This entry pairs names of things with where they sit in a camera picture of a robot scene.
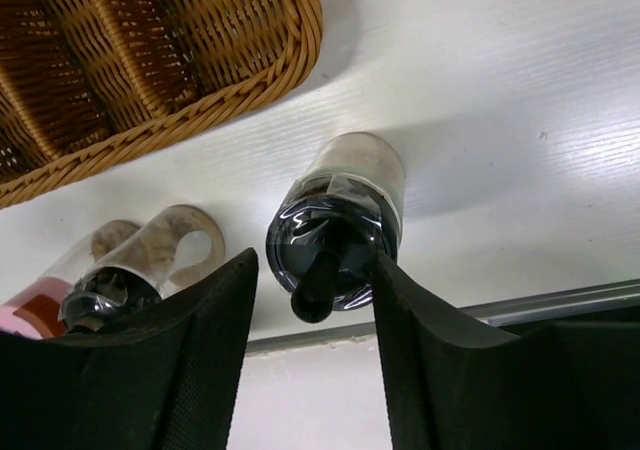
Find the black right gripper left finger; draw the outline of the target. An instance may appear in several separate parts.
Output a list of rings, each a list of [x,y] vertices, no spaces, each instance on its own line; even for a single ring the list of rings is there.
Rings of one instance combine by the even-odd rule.
[[[247,249],[94,334],[1,336],[5,449],[223,449],[254,309]]]

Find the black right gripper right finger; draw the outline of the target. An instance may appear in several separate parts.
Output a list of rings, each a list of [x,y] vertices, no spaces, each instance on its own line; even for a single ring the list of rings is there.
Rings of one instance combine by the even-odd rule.
[[[521,328],[471,320],[442,337],[412,308],[435,294],[385,255],[372,288],[394,448],[638,447],[639,315]]]

